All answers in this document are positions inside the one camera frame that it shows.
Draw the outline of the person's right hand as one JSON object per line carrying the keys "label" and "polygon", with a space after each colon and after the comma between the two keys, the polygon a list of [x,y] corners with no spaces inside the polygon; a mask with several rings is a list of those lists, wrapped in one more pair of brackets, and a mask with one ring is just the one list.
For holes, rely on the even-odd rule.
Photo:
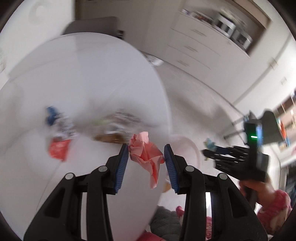
{"label": "person's right hand", "polygon": [[276,191],[274,190],[270,178],[267,176],[264,182],[255,180],[239,181],[240,191],[246,196],[246,188],[250,188],[257,192],[257,203],[264,209],[267,209],[276,198]]}

